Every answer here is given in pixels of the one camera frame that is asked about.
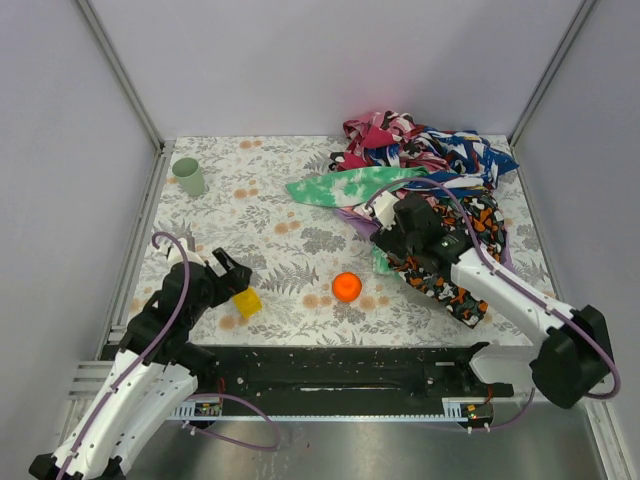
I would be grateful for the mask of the purple polo shirt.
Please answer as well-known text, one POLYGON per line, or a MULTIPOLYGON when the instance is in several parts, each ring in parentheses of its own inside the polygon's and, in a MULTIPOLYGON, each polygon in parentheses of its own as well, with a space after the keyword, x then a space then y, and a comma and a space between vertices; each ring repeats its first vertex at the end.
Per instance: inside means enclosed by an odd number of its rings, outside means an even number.
MULTIPOLYGON (((375 221, 354 213, 349 209, 334 209, 333 212, 339 219, 351 225, 356 230, 356 232, 365 240, 369 240, 370 236, 379 229, 379 225, 375 221)), ((509 248, 509 237, 506 229, 504 229, 504 238, 505 245, 502 249, 500 262, 510 271, 515 272, 515 267, 513 265, 509 248)))

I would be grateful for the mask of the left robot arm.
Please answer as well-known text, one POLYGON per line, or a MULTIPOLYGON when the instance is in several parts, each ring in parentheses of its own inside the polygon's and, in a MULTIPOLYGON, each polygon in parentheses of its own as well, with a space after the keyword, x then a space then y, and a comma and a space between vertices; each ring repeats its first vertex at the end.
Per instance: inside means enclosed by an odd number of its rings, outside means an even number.
POLYGON ((123 479, 168 416, 198 386, 215 382, 215 357, 189 340, 211 308, 245 292, 252 271, 223 249, 223 274, 194 252, 172 253, 161 287, 129 321, 111 369, 67 439, 35 457, 36 479, 123 479))

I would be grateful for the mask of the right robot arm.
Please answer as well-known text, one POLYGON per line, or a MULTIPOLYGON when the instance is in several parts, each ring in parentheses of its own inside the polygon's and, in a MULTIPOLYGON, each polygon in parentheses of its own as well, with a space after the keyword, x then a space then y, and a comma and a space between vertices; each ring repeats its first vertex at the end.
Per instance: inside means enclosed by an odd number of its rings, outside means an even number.
POLYGON ((526 346, 475 349, 469 365, 483 383, 535 388, 569 409, 613 372, 606 320, 593 306, 576 309, 531 287, 469 233, 446 228, 417 194, 383 192, 366 208, 380 224, 372 242, 409 285, 470 323, 486 302, 526 336, 526 346))

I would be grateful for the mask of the black orange camouflage cloth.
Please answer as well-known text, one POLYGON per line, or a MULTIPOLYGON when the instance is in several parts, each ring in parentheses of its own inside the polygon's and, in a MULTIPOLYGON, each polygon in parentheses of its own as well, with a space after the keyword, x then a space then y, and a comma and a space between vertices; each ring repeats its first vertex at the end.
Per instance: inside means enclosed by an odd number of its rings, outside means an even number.
POLYGON ((475 298, 467 289, 455 285, 451 280, 450 266, 456 254, 474 247, 469 227, 473 228, 487 253, 501 263, 500 256, 505 245, 504 216, 497 201, 488 192, 465 196, 460 199, 459 205, 447 197, 435 199, 420 196, 441 216, 445 228, 445 236, 432 249, 437 267, 423 268, 412 260, 402 262, 384 253, 387 264, 409 286, 442 303, 451 316, 473 328, 484 318, 488 304, 475 298))

